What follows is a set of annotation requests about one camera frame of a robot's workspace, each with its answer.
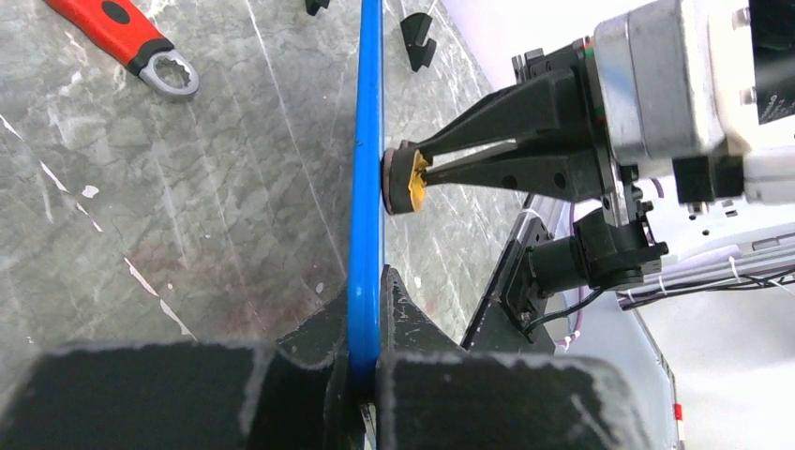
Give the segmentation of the blue framed whiteboard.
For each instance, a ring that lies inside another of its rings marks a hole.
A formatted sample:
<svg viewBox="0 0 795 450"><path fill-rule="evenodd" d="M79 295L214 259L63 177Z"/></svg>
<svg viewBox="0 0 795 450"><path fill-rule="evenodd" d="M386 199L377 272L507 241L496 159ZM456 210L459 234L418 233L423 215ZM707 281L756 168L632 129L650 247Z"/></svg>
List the blue framed whiteboard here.
<svg viewBox="0 0 795 450"><path fill-rule="evenodd" d="M366 398L375 390L376 364L381 353L383 100L383 2L364 0L352 158L347 339L352 385Z"/></svg>

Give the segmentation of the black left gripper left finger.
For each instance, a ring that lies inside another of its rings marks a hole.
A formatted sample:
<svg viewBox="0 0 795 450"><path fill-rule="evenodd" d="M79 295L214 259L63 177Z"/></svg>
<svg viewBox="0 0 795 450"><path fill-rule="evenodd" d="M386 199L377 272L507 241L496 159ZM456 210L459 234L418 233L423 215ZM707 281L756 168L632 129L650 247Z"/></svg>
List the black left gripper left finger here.
<svg viewBox="0 0 795 450"><path fill-rule="evenodd" d="M39 356L1 415L5 449L359 449L347 302L276 342L76 341Z"/></svg>

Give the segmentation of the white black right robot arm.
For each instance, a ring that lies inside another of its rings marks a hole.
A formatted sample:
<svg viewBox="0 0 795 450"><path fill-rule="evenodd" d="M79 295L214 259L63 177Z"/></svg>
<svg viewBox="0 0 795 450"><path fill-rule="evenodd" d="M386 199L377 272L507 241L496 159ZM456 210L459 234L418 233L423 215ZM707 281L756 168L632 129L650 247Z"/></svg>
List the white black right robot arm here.
<svg viewBox="0 0 795 450"><path fill-rule="evenodd" d="M652 1L513 64L515 84L384 158L391 214L430 186L506 188L598 200L581 241L643 246L641 177L673 172L683 204L794 199L792 156L761 150L763 125L794 113L790 1Z"/></svg>

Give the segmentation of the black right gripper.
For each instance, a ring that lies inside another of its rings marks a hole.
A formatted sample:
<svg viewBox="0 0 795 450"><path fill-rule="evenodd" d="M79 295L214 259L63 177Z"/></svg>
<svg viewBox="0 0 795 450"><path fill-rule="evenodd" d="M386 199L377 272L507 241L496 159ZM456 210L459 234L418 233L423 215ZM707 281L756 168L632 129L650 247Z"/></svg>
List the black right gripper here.
<svg viewBox="0 0 795 450"><path fill-rule="evenodd" d="M579 76L543 68L574 59L586 98L603 125L593 151L538 153L489 148L425 170L428 186L467 185L570 203L600 200L609 218L637 211L639 177L672 173L679 202L703 208L724 192L724 126L719 111L711 23L704 1L654 1L599 23L573 49L513 58L523 83L491 93L416 147L436 157L524 139L584 121Z"/></svg>

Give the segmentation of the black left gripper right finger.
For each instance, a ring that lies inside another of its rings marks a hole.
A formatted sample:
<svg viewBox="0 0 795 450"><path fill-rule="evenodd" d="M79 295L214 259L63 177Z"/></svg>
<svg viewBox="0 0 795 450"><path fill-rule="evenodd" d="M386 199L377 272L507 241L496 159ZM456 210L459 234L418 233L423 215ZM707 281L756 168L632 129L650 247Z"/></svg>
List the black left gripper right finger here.
<svg viewBox="0 0 795 450"><path fill-rule="evenodd" d="M382 274L386 334L375 383L381 449L649 449L621 372L582 356L460 349Z"/></svg>

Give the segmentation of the yellow black whiteboard eraser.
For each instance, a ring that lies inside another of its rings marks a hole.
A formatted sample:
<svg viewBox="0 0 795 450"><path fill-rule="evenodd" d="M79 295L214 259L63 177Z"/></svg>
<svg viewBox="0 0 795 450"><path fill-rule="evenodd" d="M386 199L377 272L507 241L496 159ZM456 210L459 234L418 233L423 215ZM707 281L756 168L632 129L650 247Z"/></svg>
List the yellow black whiteboard eraser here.
<svg viewBox="0 0 795 450"><path fill-rule="evenodd" d="M430 163L414 142L402 141L387 148L382 156L382 201L390 216L410 214L422 209L427 182L423 176Z"/></svg>

